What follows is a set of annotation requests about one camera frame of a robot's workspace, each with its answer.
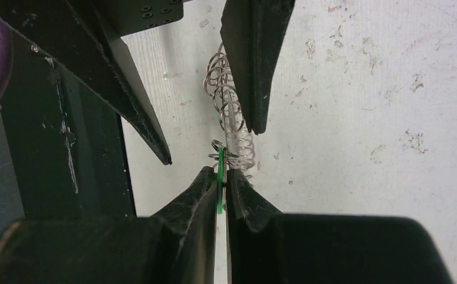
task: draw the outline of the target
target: metal spring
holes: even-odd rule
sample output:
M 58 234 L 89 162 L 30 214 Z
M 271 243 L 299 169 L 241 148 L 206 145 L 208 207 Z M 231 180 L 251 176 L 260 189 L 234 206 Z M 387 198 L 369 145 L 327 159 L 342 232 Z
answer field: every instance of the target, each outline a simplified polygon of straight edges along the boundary
M 225 131 L 227 143 L 233 141 L 233 149 L 230 149 L 229 152 L 232 157 L 229 158 L 228 164 L 232 169 L 240 169 L 246 174 L 246 171 L 255 165 L 255 145 L 253 135 L 249 133 L 244 124 L 241 104 L 231 79 L 229 61 L 222 49 L 223 43 L 220 44 L 218 52 L 210 58 L 202 88 L 204 93 L 213 100 L 213 106 L 218 112 L 218 121 L 221 129 Z M 221 107 L 218 106 L 218 98 L 223 102 Z M 228 129 L 225 128 L 226 119 L 233 122 L 231 127 L 227 127 Z
M 215 161 L 218 161 L 218 151 L 219 151 L 220 147 L 225 147 L 225 146 L 223 146 L 222 142 L 220 142 L 216 139 L 213 139 L 213 141 L 211 142 L 211 146 L 217 153 L 209 154 L 208 157 L 213 158 Z M 236 154 L 233 154 L 231 152 L 226 153 L 224 156 L 224 163 L 229 164 L 232 167 L 235 167 L 237 165 L 238 161 L 239 161 L 239 156 Z M 213 169 L 216 169 L 216 167 L 218 167 L 218 163 L 215 163 L 213 165 Z

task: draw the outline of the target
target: stained white surface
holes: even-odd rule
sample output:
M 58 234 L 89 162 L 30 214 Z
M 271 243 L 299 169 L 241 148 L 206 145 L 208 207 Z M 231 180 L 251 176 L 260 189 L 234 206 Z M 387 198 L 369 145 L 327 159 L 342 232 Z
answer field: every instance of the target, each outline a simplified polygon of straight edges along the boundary
M 139 215 L 186 189 L 223 139 L 201 87 L 222 9 L 194 0 L 124 39 L 173 158 L 162 166 L 124 123 Z M 414 218 L 457 282 L 457 1 L 297 0 L 255 142 L 252 183 L 276 207 Z

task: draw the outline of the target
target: green clip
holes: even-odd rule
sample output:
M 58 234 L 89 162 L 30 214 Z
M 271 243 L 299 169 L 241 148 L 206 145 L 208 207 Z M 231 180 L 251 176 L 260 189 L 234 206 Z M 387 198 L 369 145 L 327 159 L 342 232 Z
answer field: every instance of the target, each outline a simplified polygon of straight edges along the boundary
M 218 149 L 218 214 L 223 212 L 223 154 L 224 147 Z

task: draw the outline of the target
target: screw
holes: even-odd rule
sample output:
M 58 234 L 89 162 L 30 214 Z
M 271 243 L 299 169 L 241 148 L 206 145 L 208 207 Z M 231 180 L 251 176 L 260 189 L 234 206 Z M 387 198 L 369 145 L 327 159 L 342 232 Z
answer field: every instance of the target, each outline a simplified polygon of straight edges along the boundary
M 148 19 L 148 18 L 153 17 L 153 13 L 148 12 L 148 13 L 146 13 L 146 14 L 142 14 L 141 17 L 144 18 L 144 19 Z
M 145 6 L 141 9 L 142 12 L 149 12 L 150 10 L 152 10 L 152 6 Z

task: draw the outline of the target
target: black metal frame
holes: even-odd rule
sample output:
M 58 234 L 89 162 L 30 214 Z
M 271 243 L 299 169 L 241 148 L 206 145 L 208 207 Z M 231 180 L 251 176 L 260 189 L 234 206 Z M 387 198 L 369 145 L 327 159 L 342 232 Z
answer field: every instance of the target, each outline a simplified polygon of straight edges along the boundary
M 136 215 L 120 117 L 14 34 L 1 114 L 27 218 Z
M 137 11 L 143 8 L 139 2 L 135 5 Z M 168 144 L 129 49 L 115 24 L 91 1 L 0 1 L 0 19 L 125 118 L 160 161 L 171 164 Z
M 295 0 L 227 0 L 221 17 L 237 95 L 249 131 L 264 133 L 271 86 Z
M 227 180 L 230 283 L 452 283 L 415 221 L 283 214 L 241 171 Z M 204 167 L 149 218 L 13 223 L 0 283 L 213 283 L 217 192 Z

